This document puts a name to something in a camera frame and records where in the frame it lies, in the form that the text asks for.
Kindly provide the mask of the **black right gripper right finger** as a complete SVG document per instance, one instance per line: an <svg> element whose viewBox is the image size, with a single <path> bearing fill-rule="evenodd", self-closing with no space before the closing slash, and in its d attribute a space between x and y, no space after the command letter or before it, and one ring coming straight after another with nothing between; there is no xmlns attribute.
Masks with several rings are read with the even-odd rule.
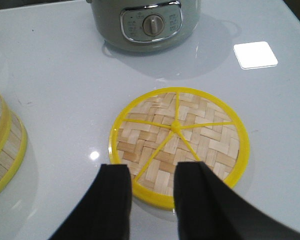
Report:
<svg viewBox="0 0 300 240"><path fill-rule="evenodd" d="M181 240L300 240L220 180L204 162L179 162L173 190Z"/></svg>

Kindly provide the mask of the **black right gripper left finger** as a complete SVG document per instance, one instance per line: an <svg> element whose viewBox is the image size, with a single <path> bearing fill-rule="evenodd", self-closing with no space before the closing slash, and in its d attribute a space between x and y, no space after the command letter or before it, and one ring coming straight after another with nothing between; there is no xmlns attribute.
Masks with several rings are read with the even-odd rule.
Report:
<svg viewBox="0 0 300 240"><path fill-rule="evenodd" d="M132 183L125 164L102 164L83 198L52 240L128 240Z"/></svg>

